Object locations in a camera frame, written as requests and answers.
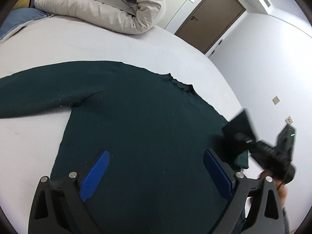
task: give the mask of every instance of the blue pillow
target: blue pillow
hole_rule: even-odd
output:
[[[21,28],[50,15],[51,14],[49,13],[45,13],[33,8],[20,8],[11,11],[0,28],[0,44],[8,40]]]

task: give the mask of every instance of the ribbed blue pad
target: ribbed blue pad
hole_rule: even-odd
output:
[[[221,197],[227,199],[227,201],[231,201],[233,198],[232,183],[224,173],[222,167],[217,163],[208,150],[205,151],[203,160],[204,165]]]
[[[104,151],[85,179],[81,182],[79,195],[83,202],[92,197],[109,164],[110,153],[108,151]]]

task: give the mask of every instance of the metal screw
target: metal screw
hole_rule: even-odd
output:
[[[244,175],[243,173],[241,173],[241,172],[237,172],[237,173],[236,173],[236,177],[238,177],[238,178],[244,178],[245,175]]]
[[[40,181],[41,181],[42,183],[46,182],[47,180],[48,180],[48,177],[47,177],[47,176],[44,176],[44,177],[42,177],[42,178],[40,179]]]
[[[267,181],[267,182],[272,182],[273,179],[272,179],[270,176],[266,176],[266,181]]]
[[[76,178],[77,177],[77,173],[76,172],[71,172],[68,175],[70,178]]]

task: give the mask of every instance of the door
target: door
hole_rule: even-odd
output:
[[[205,54],[244,11],[237,0],[202,0],[175,35]]]

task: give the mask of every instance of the electrical outlet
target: electrical outlet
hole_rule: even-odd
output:
[[[290,116],[285,121],[289,125],[293,123],[292,118]]]
[[[280,102],[280,99],[278,98],[278,96],[276,96],[273,100],[274,104],[277,104],[278,102]]]

